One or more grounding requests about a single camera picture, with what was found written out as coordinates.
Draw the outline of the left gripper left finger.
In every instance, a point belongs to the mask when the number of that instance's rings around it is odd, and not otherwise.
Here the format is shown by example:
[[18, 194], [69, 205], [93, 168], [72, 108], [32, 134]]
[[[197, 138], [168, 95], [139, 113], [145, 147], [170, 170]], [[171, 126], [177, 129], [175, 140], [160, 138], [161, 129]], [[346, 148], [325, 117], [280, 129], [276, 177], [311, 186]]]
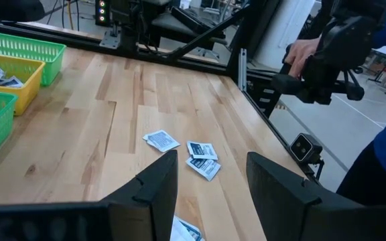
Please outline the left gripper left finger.
[[172, 150], [103, 198], [112, 241], [170, 241], [177, 194], [178, 152]]

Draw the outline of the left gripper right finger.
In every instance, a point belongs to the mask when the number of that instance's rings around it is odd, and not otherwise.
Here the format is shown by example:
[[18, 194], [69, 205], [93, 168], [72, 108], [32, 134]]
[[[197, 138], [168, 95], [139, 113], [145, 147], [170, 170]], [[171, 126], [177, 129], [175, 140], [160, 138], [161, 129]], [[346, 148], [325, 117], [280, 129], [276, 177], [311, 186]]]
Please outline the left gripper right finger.
[[246, 171], [267, 241], [377, 241], [364, 206], [256, 152], [248, 153]]

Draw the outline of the blue striped white packet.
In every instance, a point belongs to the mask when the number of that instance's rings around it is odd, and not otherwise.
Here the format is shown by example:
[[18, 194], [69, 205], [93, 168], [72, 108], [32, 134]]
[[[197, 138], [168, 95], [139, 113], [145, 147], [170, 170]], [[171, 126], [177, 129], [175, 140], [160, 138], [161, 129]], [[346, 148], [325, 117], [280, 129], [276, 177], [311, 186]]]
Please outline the blue striped white packet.
[[205, 239], [196, 226], [174, 216], [170, 241], [205, 241]]

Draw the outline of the yellow plastic basket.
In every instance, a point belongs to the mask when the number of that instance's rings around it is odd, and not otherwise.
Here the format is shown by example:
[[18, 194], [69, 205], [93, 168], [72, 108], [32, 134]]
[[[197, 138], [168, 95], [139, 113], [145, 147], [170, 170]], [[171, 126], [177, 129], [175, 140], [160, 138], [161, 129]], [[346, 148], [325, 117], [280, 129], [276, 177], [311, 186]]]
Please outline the yellow plastic basket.
[[17, 96], [14, 115], [22, 115], [38, 94], [45, 65], [45, 62], [39, 60], [0, 55], [0, 69], [5, 72], [5, 76], [14, 76], [23, 83], [21, 88], [0, 86], [0, 92]]

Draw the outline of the black box coloured lights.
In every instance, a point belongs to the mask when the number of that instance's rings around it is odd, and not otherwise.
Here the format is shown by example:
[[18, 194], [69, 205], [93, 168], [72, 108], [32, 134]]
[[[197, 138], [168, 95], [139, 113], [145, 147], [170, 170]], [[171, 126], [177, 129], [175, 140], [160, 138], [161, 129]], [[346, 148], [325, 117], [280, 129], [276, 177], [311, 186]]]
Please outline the black box coloured lights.
[[95, 24], [110, 26], [110, 0], [95, 0]]

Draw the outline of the silver aluminium profile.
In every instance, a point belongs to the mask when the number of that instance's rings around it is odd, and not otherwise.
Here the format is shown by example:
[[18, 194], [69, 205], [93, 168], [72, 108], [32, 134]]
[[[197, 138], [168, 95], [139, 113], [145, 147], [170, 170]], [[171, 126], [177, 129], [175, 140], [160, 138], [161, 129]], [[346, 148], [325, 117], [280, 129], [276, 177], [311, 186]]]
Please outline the silver aluminium profile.
[[247, 91], [247, 50], [244, 48], [239, 53], [238, 88], [242, 92]]

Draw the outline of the person's hand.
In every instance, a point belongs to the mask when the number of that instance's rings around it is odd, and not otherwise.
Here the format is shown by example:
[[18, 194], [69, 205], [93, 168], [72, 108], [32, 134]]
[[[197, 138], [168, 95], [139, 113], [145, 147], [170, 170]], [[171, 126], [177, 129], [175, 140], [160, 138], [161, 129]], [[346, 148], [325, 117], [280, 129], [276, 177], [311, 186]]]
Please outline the person's hand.
[[284, 59], [291, 66], [288, 74], [294, 78], [300, 77], [306, 60], [316, 53], [320, 37], [315, 39], [298, 39], [292, 45]]

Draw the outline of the grey side desk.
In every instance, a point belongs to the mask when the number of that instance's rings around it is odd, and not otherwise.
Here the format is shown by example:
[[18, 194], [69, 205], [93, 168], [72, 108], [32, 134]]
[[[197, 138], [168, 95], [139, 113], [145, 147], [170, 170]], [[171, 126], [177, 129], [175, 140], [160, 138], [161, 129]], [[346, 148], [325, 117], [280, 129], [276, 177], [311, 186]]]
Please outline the grey side desk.
[[158, 15], [149, 26], [150, 40], [157, 47], [160, 47], [161, 38], [188, 44], [199, 35], [169, 12]]

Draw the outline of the silver corner bracket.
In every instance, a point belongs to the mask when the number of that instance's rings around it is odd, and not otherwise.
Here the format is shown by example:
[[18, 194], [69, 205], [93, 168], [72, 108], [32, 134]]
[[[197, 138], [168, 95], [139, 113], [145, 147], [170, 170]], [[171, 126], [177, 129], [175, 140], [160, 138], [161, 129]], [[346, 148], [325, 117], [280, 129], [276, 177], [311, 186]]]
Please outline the silver corner bracket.
[[120, 46], [119, 34], [112, 31], [106, 31], [99, 45], [103, 48], [116, 50]]

